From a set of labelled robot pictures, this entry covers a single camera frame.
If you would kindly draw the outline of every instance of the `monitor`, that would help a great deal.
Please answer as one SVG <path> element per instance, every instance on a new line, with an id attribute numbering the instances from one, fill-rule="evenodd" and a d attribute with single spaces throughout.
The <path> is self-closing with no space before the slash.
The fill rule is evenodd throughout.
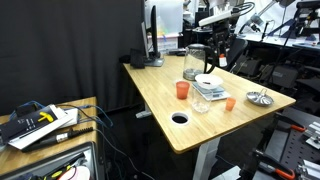
<path id="1" fill-rule="evenodd" d="M 151 15 L 150 15 L 150 23 L 151 23 L 151 39 L 152 39 L 152 52 L 146 52 L 146 58 L 145 58 L 145 66 L 162 66 L 164 59 L 160 58 L 161 54 L 158 51 L 158 39 L 157 39 L 157 12 L 156 12 L 156 6 L 153 6 L 151 9 Z M 148 51 L 148 45 L 146 44 L 146 41 L 144 40 L 145 49 Z"/>

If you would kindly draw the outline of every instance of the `computer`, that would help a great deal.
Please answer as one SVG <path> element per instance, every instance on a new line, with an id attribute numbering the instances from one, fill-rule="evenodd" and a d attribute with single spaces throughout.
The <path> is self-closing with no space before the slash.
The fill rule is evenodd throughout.
<path id="1" fill-rule="evenodd" d="M 156 6 L 153 6 L 151 9 L 151 39 L 152 39 L 152 47 L 153 51 L 149 52 L 148 49 L 148 42 L 147 42 L 147 33 L 146 33 L 146 26 L 145 23 L 142 22 L 142 35 L 143 35 L 143 42 L 146 51 L 146 56 L 144 57 L 144 65 L 145 66 L 155 66 L 161 67 L 164 63 L 164 59 L 160 58 L 160 52 L 158 51 L 158 41 L 157 41 L 157 13 L 156 13 Z"/>

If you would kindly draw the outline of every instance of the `clear glass cup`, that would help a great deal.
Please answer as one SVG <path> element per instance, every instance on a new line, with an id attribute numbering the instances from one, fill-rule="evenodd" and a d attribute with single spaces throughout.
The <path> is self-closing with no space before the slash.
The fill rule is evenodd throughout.
<path id="1" fill-rule="evenodd" d="M 192 89 L 192 109 L 203 114 L 209 111 L 213 92 L 205 94 L 205 98 L 197 89 Z"/>

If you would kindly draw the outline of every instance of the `wooden table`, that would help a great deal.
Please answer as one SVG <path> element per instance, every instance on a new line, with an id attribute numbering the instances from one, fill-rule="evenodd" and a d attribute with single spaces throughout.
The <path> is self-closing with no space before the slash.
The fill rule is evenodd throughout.
<path id="1" fill-rule="evenodd" d="M 224 80 L 222 87 L 237 99 L 237 103 L 229 112 L 225 111 L 225 100 L 213 101 L 210 111 L 200 114 L 191 108 L 191 88 L 186 100 L 176 98 L 174 82 L 183 79 L 184 57 L 165 56 L 164 59 L 162 67 L 134 69 L 129 64 L 124 67 L 174 152 L 183 153 L 201 145 L 194 179 L 208 179 L 221 136 L 295 103 L 295 99 L 268 89 L 267 94 L 274 104 L 270 107 L 253 105 L 247 100 L 246 93 L 260 92 L 263 86 L 215 68 L 212 74 Z M 174 124 L 170 117 L 174 112 L 188 114 L 190 123 L 186 126 Z"/>
<path id="2" fill-rule="evenodd" d="M 91 105 L 96 105 L 96 98 L 91 97 L 91 98 L 86 98 L 86 99 L 81 99 L 77 101 L 72 101 L 72 102 L 67 102 L 63 104 L 69 104 L 69 105 L 74 105 L 74 106 L 81 106 L 85 104 L 91 104 Z M 89 116 L 95 116 L 96 115 L 96 109 L 94 107 L 88 108 L 88 109 L 83 109 L 83 111 L 88 114 Z M 0 123 L 4 123 L 8 121 L 9 116 L 1 116 L 0 117 Z M 97 128 L 96 122 L 90 121 L 82 124 L 78 124 L 75 126 L 71 126 L 74 130 L 78 129 L 84 129 L 88 127 L 93 127 Z M 63 132 L 66 132 L 69 127 L 63 129 Z M 0 152 L 0 174 L 8 173 L 10 171 L 13 171 L 17 168 L 29 165 L 31 163 L 34 163 L 36 161 L 39 161 L 41 159 L 47 158 L 49 156 L 55 155 L 57 153 L 60 153 L 62 151 L 65 151 L 67 149 L 71 149 L 79 144 L 88 142 L 88 141 L 93 141 L 97 142 L 97 132 L 89 132 L 86 134 L 83 134 L 81 136 L 72 138 L 70 140 L 61 142 L 59 144 L 56 144 L 54 146 L 48 147 L 48 148 L 43 148 L 35 151 L 31 151 L 28 153 L 22 153 L 20 150 L 7 145 L 5 150 Z"/>

